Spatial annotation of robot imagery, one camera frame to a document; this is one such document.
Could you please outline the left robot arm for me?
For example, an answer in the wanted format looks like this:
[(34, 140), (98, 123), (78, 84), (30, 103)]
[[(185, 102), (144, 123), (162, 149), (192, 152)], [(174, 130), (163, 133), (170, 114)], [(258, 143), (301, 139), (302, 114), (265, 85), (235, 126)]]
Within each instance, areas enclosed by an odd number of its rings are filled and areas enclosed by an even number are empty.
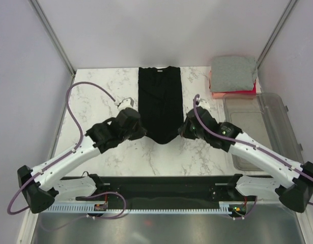
[(96, 176), (64, 180), (64, 176), (82, 163), (97, 157), (126, 140), (136, 140), (147, 133), (141, 125), (138, 111), (127, 107), (102, 123), (94, 124), (79, 142), (56, 157), (34, 168), (26, 165), (17, 170), (19, 192), (23, 194), (27, 208), (38, 214), (55, 201), (80, 199), (99, 200), (105, 187)]

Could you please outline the black t-shirt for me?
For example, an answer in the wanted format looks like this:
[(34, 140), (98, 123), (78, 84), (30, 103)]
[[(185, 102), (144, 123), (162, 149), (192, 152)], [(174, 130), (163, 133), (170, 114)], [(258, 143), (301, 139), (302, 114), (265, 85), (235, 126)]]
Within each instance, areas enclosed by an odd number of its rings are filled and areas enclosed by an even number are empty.
[(181, 70), (178, 67), (138, 69), (138, 111), (146, 136), (167, 144), (184, 122)]

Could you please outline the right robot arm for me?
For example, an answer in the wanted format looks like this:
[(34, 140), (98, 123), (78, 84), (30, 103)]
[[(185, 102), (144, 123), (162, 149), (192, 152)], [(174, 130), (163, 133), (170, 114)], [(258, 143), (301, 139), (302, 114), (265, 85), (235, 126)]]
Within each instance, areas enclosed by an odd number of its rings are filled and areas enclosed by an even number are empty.
[(270, 150), (234, 124), (217, 122), (200, 106), (187, 113), (179, 134), (187, 139), (204, 140), (213, 148), (240, 157), (269, 174), (269, 177), (235, 174), (226, 187), (230, 199), (254, 196), (279, 200), (299, 213), (313, 206), (313, 163), (301, 164)]

